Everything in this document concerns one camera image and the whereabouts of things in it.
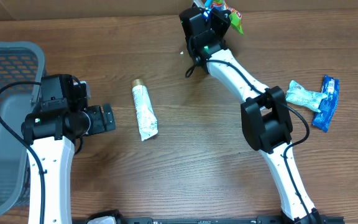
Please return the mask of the blue snack packet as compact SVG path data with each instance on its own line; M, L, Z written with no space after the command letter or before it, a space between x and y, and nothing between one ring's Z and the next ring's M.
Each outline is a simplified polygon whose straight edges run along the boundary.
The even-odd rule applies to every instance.
M321 100L319 104L319 112L314 114L312 125L321 129L325 133L328 132L331 120L336 112L339 103L339 79L324 76L321 92L328 97Z

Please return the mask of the green snack bag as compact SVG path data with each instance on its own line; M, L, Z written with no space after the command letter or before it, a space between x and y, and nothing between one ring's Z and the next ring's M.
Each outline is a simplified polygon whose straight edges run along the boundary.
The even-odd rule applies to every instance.
M244 34L242 29L242 14L233 7L228 6L225 0L211 0L208 7L210 9L216 8L219 11L230 11L231 13L229 18L231 21L231 27L238 31L241 35Z

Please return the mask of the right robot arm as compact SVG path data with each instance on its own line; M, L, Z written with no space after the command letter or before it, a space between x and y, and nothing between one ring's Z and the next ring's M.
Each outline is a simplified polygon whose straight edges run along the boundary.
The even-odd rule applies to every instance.
M291 114L279 86L269 88L255 79L234 57L224 35L229 11L208 10L193 4L180 13L187 50L194 64L219 80L241 104L242 133L249 146L265 159L279 192L283 223L322 223L296 166Z

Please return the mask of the white tube with gold cap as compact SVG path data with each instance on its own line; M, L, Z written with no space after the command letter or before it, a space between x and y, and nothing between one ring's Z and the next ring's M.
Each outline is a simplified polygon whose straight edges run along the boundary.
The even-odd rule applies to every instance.
M132 82L132 96L141 141L158 134L158 121L154 114L147 87L141 79Z

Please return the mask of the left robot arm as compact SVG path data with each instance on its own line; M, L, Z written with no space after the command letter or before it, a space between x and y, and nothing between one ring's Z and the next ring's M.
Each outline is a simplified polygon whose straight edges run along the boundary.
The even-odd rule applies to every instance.
M116 128L110 104L88 104L88 85L69 74L43 77L40 109L25 117L30 163L29 223L71 223L76 141Z

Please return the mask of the mint green wipes packet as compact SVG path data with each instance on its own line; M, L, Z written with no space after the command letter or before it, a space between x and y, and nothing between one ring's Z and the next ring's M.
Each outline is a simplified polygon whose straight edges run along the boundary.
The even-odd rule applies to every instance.
M327 94L306 90L302 85L292 80L286 93L286 101L298 106L304 106L319 113L319 105Z

